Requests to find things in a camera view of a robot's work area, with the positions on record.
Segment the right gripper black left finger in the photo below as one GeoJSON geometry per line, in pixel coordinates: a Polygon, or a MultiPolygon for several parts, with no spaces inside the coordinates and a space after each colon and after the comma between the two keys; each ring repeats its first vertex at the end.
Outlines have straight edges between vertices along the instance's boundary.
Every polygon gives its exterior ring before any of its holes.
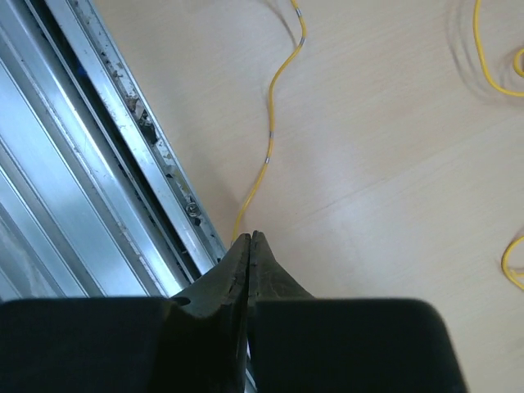
{"type": "Polygon", "coordinates": [[[163,327],[163,382],[176,391],[243,392],[251,236],[169,300],[163,327]]]}

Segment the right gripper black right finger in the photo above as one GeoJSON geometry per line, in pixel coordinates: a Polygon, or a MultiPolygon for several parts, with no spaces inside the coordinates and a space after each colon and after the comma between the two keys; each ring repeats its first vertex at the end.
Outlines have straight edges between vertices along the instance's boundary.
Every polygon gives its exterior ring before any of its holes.
{"type": "Polygon", "coordinates": [[[250,249],[248,340],[260,392],[465,392],[445,322],[409,298],[320,299],[250,249]]]}

